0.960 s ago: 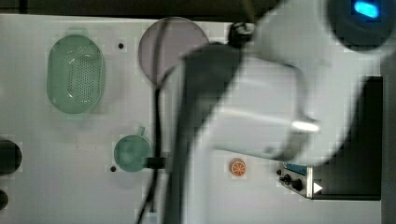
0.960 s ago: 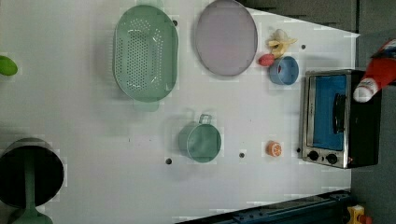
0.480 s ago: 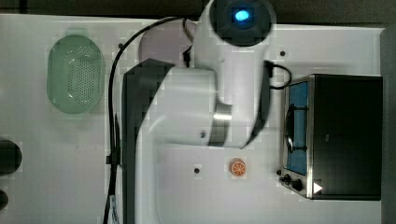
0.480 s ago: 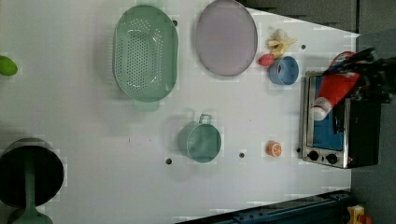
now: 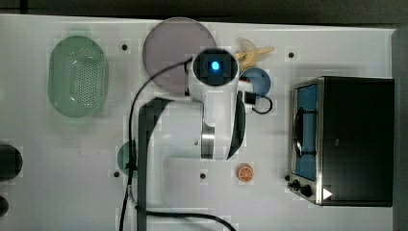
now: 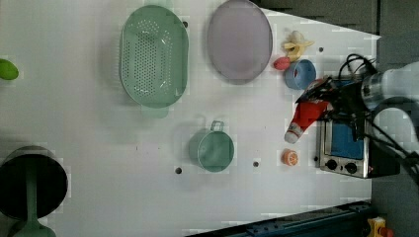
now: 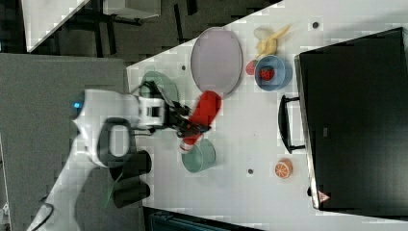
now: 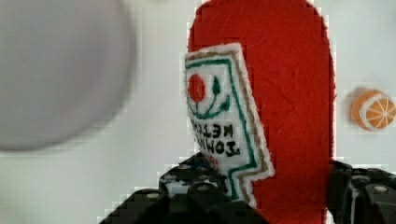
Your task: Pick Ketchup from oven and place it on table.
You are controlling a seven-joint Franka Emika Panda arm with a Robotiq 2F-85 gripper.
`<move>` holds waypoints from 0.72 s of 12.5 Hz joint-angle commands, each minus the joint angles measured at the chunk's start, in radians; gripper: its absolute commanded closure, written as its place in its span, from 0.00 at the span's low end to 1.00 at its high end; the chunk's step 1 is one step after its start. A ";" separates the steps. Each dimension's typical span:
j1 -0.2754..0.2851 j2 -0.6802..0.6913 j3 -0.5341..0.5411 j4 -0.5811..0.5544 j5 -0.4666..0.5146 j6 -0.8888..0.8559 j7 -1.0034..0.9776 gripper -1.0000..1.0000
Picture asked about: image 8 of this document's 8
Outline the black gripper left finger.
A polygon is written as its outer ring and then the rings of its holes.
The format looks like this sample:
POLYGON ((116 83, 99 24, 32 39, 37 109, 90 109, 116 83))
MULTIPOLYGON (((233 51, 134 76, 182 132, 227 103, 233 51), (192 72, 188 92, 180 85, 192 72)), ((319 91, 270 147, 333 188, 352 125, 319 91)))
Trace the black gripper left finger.
POLYGON ((100 224, 268 224, 255 209, 224 193, 225 178, 197 153, 140 189, 100 224))

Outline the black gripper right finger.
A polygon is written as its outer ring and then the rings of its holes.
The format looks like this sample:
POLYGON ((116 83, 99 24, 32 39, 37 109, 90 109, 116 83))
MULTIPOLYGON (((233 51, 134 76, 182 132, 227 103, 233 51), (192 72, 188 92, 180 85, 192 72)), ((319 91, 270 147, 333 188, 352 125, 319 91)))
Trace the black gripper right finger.
POLYGON ((327 207, 335 224, 396 224, 395 175, 335 161, 327 207))

